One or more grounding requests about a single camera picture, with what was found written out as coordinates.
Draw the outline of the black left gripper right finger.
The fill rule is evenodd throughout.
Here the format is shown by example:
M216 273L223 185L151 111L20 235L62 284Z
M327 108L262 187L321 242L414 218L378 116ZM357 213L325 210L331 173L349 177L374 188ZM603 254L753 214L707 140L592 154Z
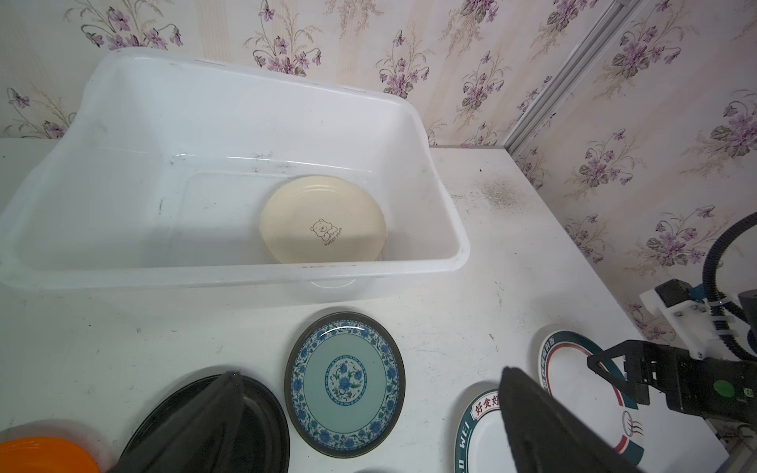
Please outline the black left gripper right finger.
M523 370L506 367L501 416L518 472L637 472Z

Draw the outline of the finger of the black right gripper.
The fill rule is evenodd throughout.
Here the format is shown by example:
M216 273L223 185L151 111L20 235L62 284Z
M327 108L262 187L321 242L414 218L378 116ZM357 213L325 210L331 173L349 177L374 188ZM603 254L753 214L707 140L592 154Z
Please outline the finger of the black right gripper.
M589 355L587 367L618 390L644 390L648 387L646 345L641 340L621 342Z

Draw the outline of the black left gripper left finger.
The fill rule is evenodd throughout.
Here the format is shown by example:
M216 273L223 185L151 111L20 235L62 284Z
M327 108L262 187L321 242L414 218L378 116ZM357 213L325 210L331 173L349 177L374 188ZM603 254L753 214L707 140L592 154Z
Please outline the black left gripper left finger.
M112 467L114 472L225 472L244 400L242 376L226 372Z

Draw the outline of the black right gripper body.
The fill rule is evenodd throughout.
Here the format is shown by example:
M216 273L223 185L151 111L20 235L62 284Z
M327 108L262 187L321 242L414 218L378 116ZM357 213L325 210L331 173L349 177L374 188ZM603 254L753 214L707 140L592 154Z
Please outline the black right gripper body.
M756 424L756 364L715 358L695 360L683 349L650 345L644 350L648 385L682 414Z

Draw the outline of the white plate green red rim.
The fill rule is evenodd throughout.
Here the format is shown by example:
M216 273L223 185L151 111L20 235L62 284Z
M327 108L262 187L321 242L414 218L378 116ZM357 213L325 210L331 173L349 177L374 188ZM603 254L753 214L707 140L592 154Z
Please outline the white plate green red rim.
M638 403L587 365L601 352L593 340L569 330L550 333L539 349L541 386L625 460L644 456L644 428Z

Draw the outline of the cream bear plate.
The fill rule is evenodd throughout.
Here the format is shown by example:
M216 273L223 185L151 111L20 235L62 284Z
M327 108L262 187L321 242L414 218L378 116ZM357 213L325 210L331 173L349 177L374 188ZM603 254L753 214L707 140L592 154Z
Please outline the cream bear plate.
M326 175L280 186L263 205L258 228L282 264L376 261L388 239L384 213L370 193Z

